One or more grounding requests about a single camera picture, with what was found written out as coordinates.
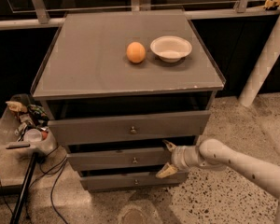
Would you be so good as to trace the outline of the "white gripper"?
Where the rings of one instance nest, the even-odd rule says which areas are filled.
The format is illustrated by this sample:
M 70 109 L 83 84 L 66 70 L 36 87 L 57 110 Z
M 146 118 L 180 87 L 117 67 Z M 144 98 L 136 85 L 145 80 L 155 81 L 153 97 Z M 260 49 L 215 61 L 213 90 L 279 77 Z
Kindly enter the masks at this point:
M 165 165 L 156 173 L 156 177 L 163 179 L 167 176 L 174 175 L 178 170 L 186 171 L 190 168 L 188 160 L 191 158 L 192 148 L 189 146 L 176 146 L 174 143 L 163 139 L 162 142 L 167 149 L 172 152 L 171 162 L 166 162 Z

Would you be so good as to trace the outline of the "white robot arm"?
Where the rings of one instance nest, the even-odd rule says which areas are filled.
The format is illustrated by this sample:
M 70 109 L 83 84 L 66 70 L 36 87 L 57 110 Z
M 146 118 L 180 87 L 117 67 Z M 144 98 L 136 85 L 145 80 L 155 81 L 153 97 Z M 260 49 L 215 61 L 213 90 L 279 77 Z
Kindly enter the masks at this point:
M 163 140 L 171 153 L 170 162 L 157 172 L 157 178 L 188 172 L 191 167 L 208 170 L 232 170 L 270 193 L 278 200 L 274 224 L 280 224 L 280 166 L 237 152 L 216 139 L 207 139 L 198 146 L 176 146 Z

